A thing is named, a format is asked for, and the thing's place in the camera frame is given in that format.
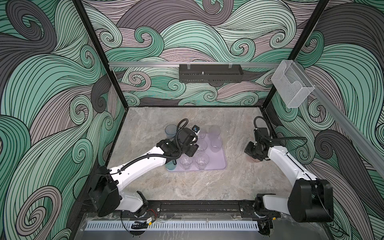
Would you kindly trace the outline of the lilac plastic tray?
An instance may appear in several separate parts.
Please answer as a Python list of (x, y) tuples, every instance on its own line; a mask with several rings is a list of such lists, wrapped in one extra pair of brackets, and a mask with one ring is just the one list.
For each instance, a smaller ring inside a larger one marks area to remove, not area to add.
[[(194, 162), (193, 162), (193, 164), (192, 164), (192, 166), (191, 166), (191, 168), (189, 170), (187, 170), (187, 171), (183, 170), (181, 165), (179, 164), (179, 160), (177, 160), (176, 168), (173, 171), (169, 171), (169, 172), (175, 173), (175, 172), (195, 172), (195, 171), (224, 170), (227, 167), (227, 159), (226, 159), (226, 155), (225, 155), (225, 151), (224, 151), (223, 145), (222, 145), (222, 149), (219, 152), (213, 153), (211, 151), (211, 149), (210, 149), (211, 140), (209, 139), (209, 137), (205, 137), (204, 140), (208, 143), (208, 148), (204, 152), (198, 152), (197, 151), (194, 154), (194, 156), (192, 157), (194, 159)], [(195, 155), (198, 154), (198, 153), (205, 153), (210, 158), (210, 162), (209, 162), (209, 164), (207, 165), (207, 167), (204, 170), (199, 170), (197, 168), (197, 164), (195, 162)]]

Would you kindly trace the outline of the teal frosted tall glass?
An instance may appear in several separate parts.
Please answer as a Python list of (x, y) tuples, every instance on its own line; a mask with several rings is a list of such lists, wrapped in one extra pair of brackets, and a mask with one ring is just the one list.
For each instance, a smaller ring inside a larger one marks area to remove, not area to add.
[(169, 162), (165, 164), (165, 166), (168, 171), (173, 171), (176, 168), (177, 164), (174, 164), (173, 162)]

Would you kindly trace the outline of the clear tall glass back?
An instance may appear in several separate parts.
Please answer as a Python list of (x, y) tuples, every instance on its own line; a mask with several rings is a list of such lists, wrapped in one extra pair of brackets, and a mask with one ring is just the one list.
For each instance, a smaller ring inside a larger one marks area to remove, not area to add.
[(194, 162), (192, 157), (188, 157), (187, 155), (182, 155), (179, 158), (179, 164), (181, 165), (183, 170), (189, 170)]

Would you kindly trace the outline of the frosted clear tall glass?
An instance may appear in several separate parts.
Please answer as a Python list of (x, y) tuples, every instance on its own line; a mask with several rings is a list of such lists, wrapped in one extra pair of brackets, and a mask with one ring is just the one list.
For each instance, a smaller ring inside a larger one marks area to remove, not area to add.
[(209, 128), (208, 137), (211, 141), (216, 140), (219, 138), (221, 134), (221, 128), (220, 126), (213, 125)]

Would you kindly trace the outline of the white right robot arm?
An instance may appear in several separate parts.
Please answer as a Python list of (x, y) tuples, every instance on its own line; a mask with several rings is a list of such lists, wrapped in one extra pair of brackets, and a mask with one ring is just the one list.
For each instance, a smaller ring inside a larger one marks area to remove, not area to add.
[(283, 213), (298, 223), (329, 223), (334, 219), (333, 187), (301, 165), (282, 145), (283, 138), (271, 139), (267, 128), (255, 128), (255, 141), (245, 153), (259, 161), (274, 162), (292, 185), (288, 197), (258, 194), (255, 212), (259, 216)]

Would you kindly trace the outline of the clear short glass tray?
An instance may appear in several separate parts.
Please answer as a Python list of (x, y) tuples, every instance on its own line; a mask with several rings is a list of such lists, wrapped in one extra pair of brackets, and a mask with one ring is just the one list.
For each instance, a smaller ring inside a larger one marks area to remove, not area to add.
[(222, 149), (222, 140), (220, 138), (211, 140), (210, 149), (213, 153), (217, 153)]

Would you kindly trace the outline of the blue transparent tall glass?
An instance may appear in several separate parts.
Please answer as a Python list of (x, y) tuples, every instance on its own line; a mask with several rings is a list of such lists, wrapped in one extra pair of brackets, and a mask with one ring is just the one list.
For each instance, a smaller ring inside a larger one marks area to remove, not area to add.
[(176, 125), (166, 126), (165, 133), (166, 133), (167, 139), (174, 138), (176, 133), (177, 133), (177, 130), (178, 130), (178, 128)]

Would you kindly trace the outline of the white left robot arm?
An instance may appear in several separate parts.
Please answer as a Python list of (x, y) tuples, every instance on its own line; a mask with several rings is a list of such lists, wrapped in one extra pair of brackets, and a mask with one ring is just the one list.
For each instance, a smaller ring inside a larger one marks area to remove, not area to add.
[(123, 165), (108, 169), (100, 167), (90, 182), (89, 196), (98, 217), (115, 211), (128, 211), (136, 217), (143, 216), (148, 201), (140, 191), (124, 193), (124, 189), (140, 176), (163, 166), (182, 155), (193, 157), (197, 152), (200, 128), (179, 128), (174, 138), (159, 141), (142, 156)]

